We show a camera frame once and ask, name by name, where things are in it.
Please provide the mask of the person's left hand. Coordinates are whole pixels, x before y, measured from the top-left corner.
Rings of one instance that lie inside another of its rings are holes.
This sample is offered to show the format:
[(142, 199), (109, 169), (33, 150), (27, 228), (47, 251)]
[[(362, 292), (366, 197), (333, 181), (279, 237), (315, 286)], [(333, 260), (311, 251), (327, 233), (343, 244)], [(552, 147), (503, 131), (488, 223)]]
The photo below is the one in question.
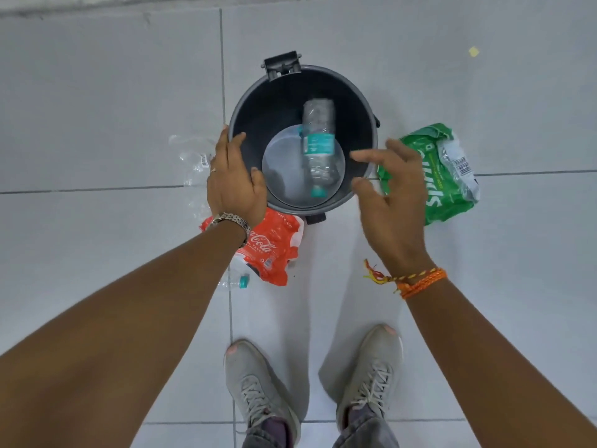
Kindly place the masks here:
[(265, 217), (267, 201), (255, 198), (251, 171), (248, 171), (241, 153), (245, 133), (229, 139), (228, 160), (211, 161), (211, 172), (207, 179), (207, 202), (212, 215), (222, 212), (238, 215), (245, 219), (251, 228), (256, 227)]

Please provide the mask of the person's right hand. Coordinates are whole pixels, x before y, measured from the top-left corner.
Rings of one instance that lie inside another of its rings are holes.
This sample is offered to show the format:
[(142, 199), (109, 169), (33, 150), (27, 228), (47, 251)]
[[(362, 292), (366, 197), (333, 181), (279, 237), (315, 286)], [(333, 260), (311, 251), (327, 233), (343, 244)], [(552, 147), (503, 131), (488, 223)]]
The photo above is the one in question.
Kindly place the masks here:
[(425, 242), (428, 191), (422, 159), (401, 159), (392, 150), (354, 150), (356, 162), (382, 165), (391, 175), (387, 206), (359, 206), (363, 233), (390, 276), (409, 277), (436, 267)]

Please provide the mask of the black round plastic bin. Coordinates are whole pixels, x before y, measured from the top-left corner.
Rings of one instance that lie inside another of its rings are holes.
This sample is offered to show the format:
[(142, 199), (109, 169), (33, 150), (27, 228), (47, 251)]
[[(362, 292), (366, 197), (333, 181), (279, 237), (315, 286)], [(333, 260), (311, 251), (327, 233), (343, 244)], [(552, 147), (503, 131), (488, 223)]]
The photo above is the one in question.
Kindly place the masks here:
[[(287, 52), (264, 60), (265, 76), (239, 100), (229, 122), (229, 138), (247, 135), (241, 153), (250, 171), (263, 172), (269, 208), (304, 219), (308, 225), (353, 196), (352, 179), (368, 177), (373, 166), (350, 157), (354, 150), (377, 149), (379, 119), (366, 97), (344, 75), (332, 69), (302, 64), (301, 55)], [(313, 198), (313, 185), (300, 130), (304, 104), (330, 99), (336, 114), (335, 165), (339, 180), (325, 198)]]

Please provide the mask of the person's right forearm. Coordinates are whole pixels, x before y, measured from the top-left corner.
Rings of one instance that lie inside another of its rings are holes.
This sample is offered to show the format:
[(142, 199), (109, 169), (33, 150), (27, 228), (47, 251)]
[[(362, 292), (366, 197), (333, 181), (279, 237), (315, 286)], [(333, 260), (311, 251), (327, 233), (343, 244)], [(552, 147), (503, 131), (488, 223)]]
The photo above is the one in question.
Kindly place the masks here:
[(445, 271), (397, 287), (482, 448), (597, 448), (597, 427)]

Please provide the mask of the clear plastic wrapper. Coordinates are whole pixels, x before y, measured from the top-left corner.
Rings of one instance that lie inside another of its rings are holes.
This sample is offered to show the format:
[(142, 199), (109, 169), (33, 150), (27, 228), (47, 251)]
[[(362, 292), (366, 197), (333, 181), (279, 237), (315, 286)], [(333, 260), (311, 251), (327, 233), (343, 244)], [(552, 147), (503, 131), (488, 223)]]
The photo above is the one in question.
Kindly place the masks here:
[(216, 139), (199, 134), (175, 134), (168, 139), (177, 153), (185, 200), (190, 214), (200, 225), (211, 216), (207, 203), (207, 179), (215, 155)]

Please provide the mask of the silver metal wristwatch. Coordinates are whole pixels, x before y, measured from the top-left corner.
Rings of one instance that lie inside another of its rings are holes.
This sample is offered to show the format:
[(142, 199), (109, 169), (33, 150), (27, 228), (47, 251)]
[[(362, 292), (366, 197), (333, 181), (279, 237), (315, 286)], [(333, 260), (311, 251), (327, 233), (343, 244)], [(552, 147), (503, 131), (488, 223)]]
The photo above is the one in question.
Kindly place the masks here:
[(237, 225), (243, 229), (243, 232), (244, 232), (243, 241), (242, 241), (242, 243), (240, 243), (240, 245), (237, 249), (241, 249), (241, 248), (245, 247), (250, 239), (251, 226), (247, 223), (247, 221), (245, 219), (243, 219), (242, 217), (240, 217), (238, 215), (228, 213), (228, 212), (222, 212), (222, 213), (216, 215), (215, 217), (213, 217), (211, 223), (207, 226), (207, 228), (205, 228), (205, 231), (210, 230), (223, 222), (234, 223), (235, 225)]

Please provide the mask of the green plastic wrapper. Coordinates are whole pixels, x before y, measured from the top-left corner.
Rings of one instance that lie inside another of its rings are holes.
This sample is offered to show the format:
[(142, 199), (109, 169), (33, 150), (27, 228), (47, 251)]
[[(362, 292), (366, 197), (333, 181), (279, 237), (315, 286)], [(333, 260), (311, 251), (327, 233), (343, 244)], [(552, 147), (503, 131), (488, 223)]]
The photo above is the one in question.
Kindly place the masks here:
[(420, 128), (400, 142), (422, 158), (428, 191), (425, 225), (444, 222), (479, 202), (479, 183), (455, 132), (442, 123)]

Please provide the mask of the clear bottle with teal label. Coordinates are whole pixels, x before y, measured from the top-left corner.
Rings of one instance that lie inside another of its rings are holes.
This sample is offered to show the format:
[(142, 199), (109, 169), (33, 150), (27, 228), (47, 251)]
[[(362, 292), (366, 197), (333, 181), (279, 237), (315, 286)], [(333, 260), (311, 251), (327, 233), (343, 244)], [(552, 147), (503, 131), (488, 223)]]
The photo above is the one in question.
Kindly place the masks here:
[(312, 98), (303, 105), (301, 137), (313, 198), (329, 199), (341, 185), (345, 162), (336, 141), (336, 111), (328, 98)]

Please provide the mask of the red plastic wrapper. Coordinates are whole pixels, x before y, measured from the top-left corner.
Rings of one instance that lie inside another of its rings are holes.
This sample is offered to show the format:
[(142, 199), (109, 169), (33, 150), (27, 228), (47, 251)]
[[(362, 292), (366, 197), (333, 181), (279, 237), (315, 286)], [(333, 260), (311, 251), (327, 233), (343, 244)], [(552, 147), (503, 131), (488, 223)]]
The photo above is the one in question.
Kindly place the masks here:
[[(211, 223), (206, 218), (199, 228), (202, 232)], [(263, 221), (251, 229), (245, 247), (238, 249), (229, 268), (254, 273), (262, 281), (283, 287), (287, 285), (287, 266), (298, 258), (302, 241), (302, 218), (267, 209)]]

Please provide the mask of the person's right grey sneaker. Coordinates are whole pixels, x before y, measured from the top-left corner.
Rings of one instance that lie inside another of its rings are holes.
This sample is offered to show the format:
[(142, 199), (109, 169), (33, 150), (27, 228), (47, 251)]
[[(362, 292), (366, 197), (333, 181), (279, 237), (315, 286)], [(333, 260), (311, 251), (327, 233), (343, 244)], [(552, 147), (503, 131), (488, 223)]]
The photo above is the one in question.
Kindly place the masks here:
[(394, 328), (378, 324), (367, 333), (337, 407), (339, 430), (348, 427), (351, 412), (369, 410), (385, 418), (399, 383), (402, 357), (402, 340)]

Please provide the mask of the person's grey sneaker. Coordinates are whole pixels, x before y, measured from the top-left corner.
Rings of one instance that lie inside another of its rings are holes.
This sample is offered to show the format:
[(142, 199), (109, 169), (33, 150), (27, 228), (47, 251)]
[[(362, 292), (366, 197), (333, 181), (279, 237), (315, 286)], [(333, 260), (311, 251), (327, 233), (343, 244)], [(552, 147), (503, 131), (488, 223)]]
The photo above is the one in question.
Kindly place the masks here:
[(235, 341), (225, 352), (224, 370), (228, 391), (247, 430), (273, 416), (282, 418), (292, 432), (295, 448), (300, 441), (301, 423), (285, 387), (258, 348), (244, 338)]
[(337, 407), (339, 430), (348, 427), (351, 412), (369, 410), (385, 418), (399, 383), (402, 357), (402, 340), (394, 328), (378, 324), (367, 333)]

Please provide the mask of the person's left grey sneaker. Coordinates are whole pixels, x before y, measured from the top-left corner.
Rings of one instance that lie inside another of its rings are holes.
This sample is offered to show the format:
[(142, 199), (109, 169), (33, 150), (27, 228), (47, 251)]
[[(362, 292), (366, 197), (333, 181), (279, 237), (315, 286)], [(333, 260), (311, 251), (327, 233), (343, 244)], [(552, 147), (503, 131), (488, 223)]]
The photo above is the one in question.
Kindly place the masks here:
[(225, 352), (224, 370), (228, 391), (247, 430), (273, 416), (282, 418), (292, 432), (295, 448), (300, 441), (301, 423), (285, 387), (258, 348), (244, 338), (235, 341)]

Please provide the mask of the person's purple sock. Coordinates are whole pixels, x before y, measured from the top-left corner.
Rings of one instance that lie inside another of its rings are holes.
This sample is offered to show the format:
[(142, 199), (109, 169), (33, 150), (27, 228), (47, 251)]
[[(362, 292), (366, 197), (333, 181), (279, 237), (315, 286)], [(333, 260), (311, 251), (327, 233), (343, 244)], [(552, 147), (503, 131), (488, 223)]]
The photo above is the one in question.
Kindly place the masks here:
[(376, 412), (369, 406), (369, 404), (351, 404), (343, 412), (342, 428), (346, 429), (349, 425), (362, 418), (369, 418), (377, 416)]
[(269, 434), (280, 448), (288, 448), (293, 444), (292, 432), (286, 420), (273, 416), (259, 425), (260, 429)]

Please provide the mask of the person's right jeans leg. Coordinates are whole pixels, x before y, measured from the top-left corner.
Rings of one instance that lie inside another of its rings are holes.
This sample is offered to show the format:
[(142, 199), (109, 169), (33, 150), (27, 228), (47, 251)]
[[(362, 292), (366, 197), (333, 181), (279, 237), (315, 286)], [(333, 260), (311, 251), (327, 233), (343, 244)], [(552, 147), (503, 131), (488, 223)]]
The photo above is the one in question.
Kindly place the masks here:
[(396, 440), (387, 422), (364, 415), (340, 432), (332, 448), (395, 448)]

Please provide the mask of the person's left jeans leg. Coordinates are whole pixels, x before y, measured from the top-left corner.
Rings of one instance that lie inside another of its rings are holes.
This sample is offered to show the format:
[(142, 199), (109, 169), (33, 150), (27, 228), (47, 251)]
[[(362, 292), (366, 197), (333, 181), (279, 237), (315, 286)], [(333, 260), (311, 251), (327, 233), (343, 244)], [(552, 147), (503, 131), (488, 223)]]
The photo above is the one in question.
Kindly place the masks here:
[[(275, 443), (268, 433), (257, 426), (247, 430), (241, 448), (280, 448), (280, 446)], [(288, 448), (294, 448), (294, 439), (293, 444)]]

